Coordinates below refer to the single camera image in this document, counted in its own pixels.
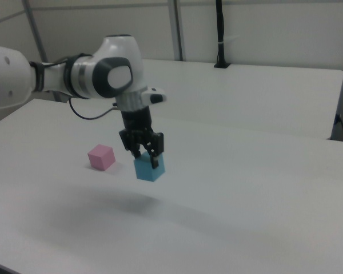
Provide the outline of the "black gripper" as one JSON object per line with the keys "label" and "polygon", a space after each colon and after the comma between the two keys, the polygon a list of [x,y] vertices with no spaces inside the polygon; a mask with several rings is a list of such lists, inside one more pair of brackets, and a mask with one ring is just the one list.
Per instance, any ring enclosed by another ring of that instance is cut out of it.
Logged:
{"label": "black gripper", "polygon": [[137,159],[141,156],[140,143],[147,150],[151,167],[159,166],[158,158],[164,152],[164,135],[154,132],[151,127],[152,119],[150,108],[145,107],[137,111],[121,111],[124,129],[119,132],[123,146]]}

